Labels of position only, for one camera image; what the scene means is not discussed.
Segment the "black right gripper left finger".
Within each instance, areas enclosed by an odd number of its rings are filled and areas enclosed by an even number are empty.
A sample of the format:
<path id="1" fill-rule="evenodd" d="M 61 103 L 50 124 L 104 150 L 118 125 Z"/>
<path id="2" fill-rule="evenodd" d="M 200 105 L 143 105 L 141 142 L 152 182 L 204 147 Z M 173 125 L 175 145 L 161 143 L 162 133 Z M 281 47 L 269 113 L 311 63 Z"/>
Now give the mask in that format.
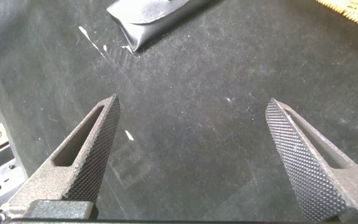
<path id="1" fill-rule="evenodd" d="M 112 148 L 121 109 L 116 95 L 101 100 L 21 188 L 0 207 L 24 218 L 41 203 L 94 205 Z"/>

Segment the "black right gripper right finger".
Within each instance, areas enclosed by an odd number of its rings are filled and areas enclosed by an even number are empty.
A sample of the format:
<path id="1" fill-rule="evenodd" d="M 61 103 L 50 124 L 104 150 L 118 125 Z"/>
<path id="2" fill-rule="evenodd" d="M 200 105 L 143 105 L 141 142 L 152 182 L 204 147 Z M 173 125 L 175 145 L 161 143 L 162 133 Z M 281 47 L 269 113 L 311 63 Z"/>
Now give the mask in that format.
<path id="1" fill-rule="evenodd" d="M 274 98 L 265 119 L 305 217 L 311 222 L 358 222 L 358 165 Z"/>

